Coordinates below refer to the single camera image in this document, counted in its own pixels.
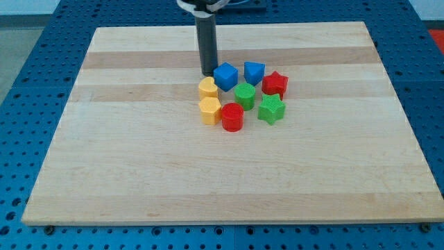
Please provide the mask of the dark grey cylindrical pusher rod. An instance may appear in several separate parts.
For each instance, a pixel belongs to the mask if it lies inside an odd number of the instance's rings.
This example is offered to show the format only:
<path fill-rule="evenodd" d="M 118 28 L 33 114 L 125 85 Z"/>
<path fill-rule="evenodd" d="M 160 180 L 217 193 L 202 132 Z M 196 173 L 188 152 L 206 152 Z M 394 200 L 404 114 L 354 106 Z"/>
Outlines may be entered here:
<path fill-rule="evenodd" d="M 216 17 L 206 8 L 207 2 L 197 2 L 195 10 L 208 14 L 207 17 L 195 16 L 201 71 L 204 76 L 213 76 L 218 67 L 216 43 Z"/>

